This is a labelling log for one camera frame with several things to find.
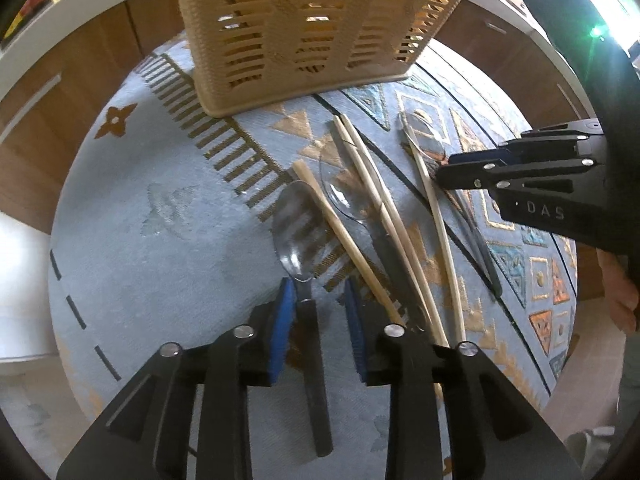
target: chopstick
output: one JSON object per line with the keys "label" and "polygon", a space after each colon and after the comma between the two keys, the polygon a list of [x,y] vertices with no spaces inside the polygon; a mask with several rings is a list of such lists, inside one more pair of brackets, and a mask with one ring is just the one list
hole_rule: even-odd
{"label": "chopstick", "polygon": [[353,124],[351,124],[349,118],[346,115],[341,115],[340,117],[334,116],[334,123],[340,136],[345,140],[347,149],[358,168],[360,177],[369,191],[371,199],[380,207],[383,213],[383,221],[385,218],[384,213],[386,212],[388,214],[389,221],[388,225],[385,225],[385,227],[393,240],[397,240],[399,242],[398,250],[401,254],[404,254],[404,257],[409,262],[408,268],[412,270],[412,278],[417,282],[418,295],[423,302],[422,308],[430,322],[434,340],[437,344],[448,347],[449,342],[447,340],[447,335],[444,332],[438,308],[433,300],[433,296],[431,295],[429,283],[422,271],[420,260],[418,259],[415,248],[411,243],[406,228],[402,223],[396,204],[391,198],[391,193],[382,181],[382,176],[378,172],[378,168],[376,167],[369,150],[364,145],[364,142],[360,138],[360,135],[357,133]]}
{"label": "chopstick", "polygon": [[297,160],[292,164],[291,167],[296,172],[298,178],[303,182],[306,182],[313,190],[316,198],[318,199],[318,205],[322,210],[324,218],[326,219],[331,229],[334,231],[338,240],[340,240],[340,243],[342,244],[344,249],[347,251],[347,254],[351,258],[351,261],[360,271],[360,274],[362,275],[365,283],[369,285],[369,288],[371,289],[376,300],[378,300],[378,302],[385,307],[386,313],[388,314],[391,322],[404,326],[404,321],[398,314],[398,311],[391,301],[391,298],[386,293],[386,290],[377,279],[376,275],[373,273],[373,270],[367,263],[362,252],[360,252],[360,249],[356,245],[356,242],[353,240],[353,238],[351,238],[351,235],[347,231],[347,228],[344,226],[344,224],[342,224],[342,221],[335,213],[334,208],[329,203],[327,197],[324,195],[324,192],[322,192],[320,184],[316,180],[314,174],[311,172],[306,162],[304,160]]}
{"label": "chopstick", "polygon": [[431,205],[431,211],[433,213],[433,220],[436,224],[436,231],[438,232],[438,238],[440,239],[440,248],[444,256],[444,264],[447,269],[447,276],[449,278],[449,288],[451,291],[451,301],[453,302],[453,312],[456,324],[456,338],[458,342],[466,341],[466,329],[465,319],[462,313],[462,300],[460,299],[460,290],[458,288],[458,276],[456,274],[456,267],[453,263],[453,255],[451,254],[451,246],[449,244],[449,237],[444,227],[444,220],[442,218],[442,211],[440,210],[440,204],[438,203],[438,196],[433,186],[433,180],[429,176],[429,171],[424,163],[424,159],[418,149],[418,142],[415,137],[415,133],[411,126],[406,122],[406,118],[402,117],[404,123],[404,132],[409,137],[409,145],[411,151],[414,154],[414,160],[418,166],[418,173],[422,180],[422,185],[427,193],[427,199]]}

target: orange flower motif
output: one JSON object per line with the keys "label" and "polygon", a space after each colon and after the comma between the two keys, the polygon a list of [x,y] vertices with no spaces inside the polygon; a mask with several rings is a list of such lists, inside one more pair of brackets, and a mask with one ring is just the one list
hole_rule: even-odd
{"label": "orange flower motif", "polygon": [[125,121],[127,117],[131,115],[132,111],[136,109],[136,106],[138,106],[138,103],[130,104],[124,108],[110,106],[107,110],[107,117],[104,124],[100,126],[98,133],[95,134],[95,138],[100,139],[100,137],[104,137],[106,134],[122,137],[126,133]]}

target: silver bolt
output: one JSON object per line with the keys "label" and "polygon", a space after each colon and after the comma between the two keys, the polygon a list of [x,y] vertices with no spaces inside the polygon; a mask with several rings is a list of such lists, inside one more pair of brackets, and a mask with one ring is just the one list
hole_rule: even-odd
{"label": "silver bolt", "polygon": [[389,337],[402,337],[404,335],[404,326],[391,324],[385,326],[385,334]]}
{"label": "silver bolt", "polygon": [[240,325],[234,328],[234,336],[238,339],[247,339],[248,337],[253,336],[254,333],[253,327],[249,325]]}
{"label": "silver bolt", "polygon": [[471,341],[463,341],[458,345],[458,352],[468,357],[473,357],[478,354],[479,351],[479,348]]}
{"label": "silver bolt", "polygon": [[178,343],[164,343],[160,347],[160,355],[162,357],[176,357],[180,353],[180,345]]}

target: woven basket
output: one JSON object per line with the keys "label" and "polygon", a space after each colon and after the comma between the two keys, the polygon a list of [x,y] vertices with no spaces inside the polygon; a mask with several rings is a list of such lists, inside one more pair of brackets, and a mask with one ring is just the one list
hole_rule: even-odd
{"label": "woven basket", "polygon": [[180,0],[202,107],[222,117],[398,80],[460,0]]}

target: patterned tablecloth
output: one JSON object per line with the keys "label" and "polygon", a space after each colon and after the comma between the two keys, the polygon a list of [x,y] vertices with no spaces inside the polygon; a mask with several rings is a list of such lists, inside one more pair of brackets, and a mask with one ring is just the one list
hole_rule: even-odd
{"label": "patterned tablecloth", "polygon": [[[318,174],[334,110],[348,113],[386,156],[378,165],[453,339],[436,230],[399,142],[398,112],[421,110],[447,153],[468,152],[529,129],[510,99],[436,41],[402,82],[326,92],[223,120],[200,107],[192,71],[183,36],[138,66],[89,131],[58,204],[50,302],[66,374],[83,411],[91,418],[100,413],[162,343],[189,348],[211,342],[245,321],[252,306],[274,298],[285,273],[271,243],[273,204],[290,180],[292,162],[304,158]],[[440,198],[460,246],[475,254],[458,214]],[[503,221],[484,190],[466,199],[504,287],[497,301],[452,244],[468,338],[540,409],[564,364],[574,321],[574,244]],[[345,222],[387,283],[366,232]],[[326,479],[347,468],[353,479],[384,477],[388,388],[366,388],[358,380],[337,301],[355,270],[341,245],[330,244],[316,267],[314,294],[335,450],[315,457],[302,375],[290,355],[276,387],[250,390],[257,480]],[[197,448],[195,440],[192,445]],[[449,465],[445,460],[445,472]]]}

